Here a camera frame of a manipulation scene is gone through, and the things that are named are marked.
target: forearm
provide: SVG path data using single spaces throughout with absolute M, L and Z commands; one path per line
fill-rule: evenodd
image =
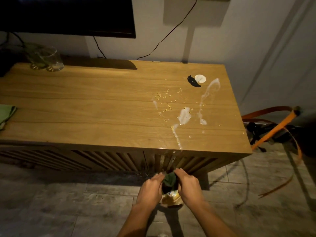
M 219 218 L 207 202 L 190 208 L 207 237 L 236 237 L 235 233 Z
M 150 213 L 151 210 L 140 204 L 133 205 L 117 237 L 144 237 Z

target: wooden cabinet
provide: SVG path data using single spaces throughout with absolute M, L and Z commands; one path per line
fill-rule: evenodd
M 59 72 L 16 64 L 0 79 L 0 103 L 18 108 L 0 132 L 0 161 L 199 175 L 251 154 L 223 65 L 126 62 Z M 190 75 L 206 82 L 194 87 Z

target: cable on floor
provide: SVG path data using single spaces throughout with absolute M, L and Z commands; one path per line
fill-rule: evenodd
M 93 39 L 94 39 L 95 43 L 97 44 L 97 47 L 98 47 L 99 51 L 102 53 L 102 55 L 103 55 L 104 58 L 106 59 L 105 55 L 104 55 L 103 52 L 101 51 L 101 49 L 100 49 L 100 47 L 99 47 L 99 45 L 98 45 L 98 42 L 97 42 L 97 40 L 95 39 L 94 36 L 93 36 Z
M 195 3 L 194 3 L 193 6 L 191 7 L 191 9 L 190 9 L 190 11 L 188 12 L 188 14 L 184 17 L 184 19 L 183 19 L 178 25 L 176 25 L 175 28 L 173 28 L 173 29 L 171 30 L 171 32 L 173 32 L 181 23 L 183 23 L 183 21 L 186 19 L 186 17 L 190 14 L 190 12 L 192 11 L 192 9 L 194 8 L 194 6 L 195 6 L 195 4 L 197 3 L 197 1 L 198 1 L 198 0 L 195 0 Z M 151 55 L 151 54 L 156 50 L 156 48 L 159 46 L 159 44 L 160 44 L 161 42 L 163 42 L 163 41 L 167 38 L 167 36 L 169 36 L 169 35 L 171 34 L 171 32 L 169 32 L 168 35 L 166 35 L 166 37 L 165 37 L 162 41 L 160 41 L 160 42 L 157 44 L 157 46 L 155 47 L 155 49 L 154 49 L 150 54 L 145 55 L 145 56 L 141 56 L 141 57 L 137 58 L 136 60 Z

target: white wall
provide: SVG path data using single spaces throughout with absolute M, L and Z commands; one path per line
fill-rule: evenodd
M 194 3 L 132 1 L 136 39 L 97 37 L 107 58 L 149 54 Z M 187 54 L 193 63 L 224 63 L 242 114 L 275 105 L 301 105 L 305 116 L 297 123 L 303 123 L 313 116 L 316 104 L 315 18 L 316 4 L 311 0 L 199 0 L 187 20 L 143 60 L 180 62 Z M 101 56 L 92 37 L 20 35 L 28 42 L 53 45 L 63 54 Z

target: black stain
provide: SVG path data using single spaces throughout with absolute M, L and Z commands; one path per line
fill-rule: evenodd
M 192 77 L 192 75 L 188 76 L 188 82 L 194 87 L 201 87 L 197 81 Z

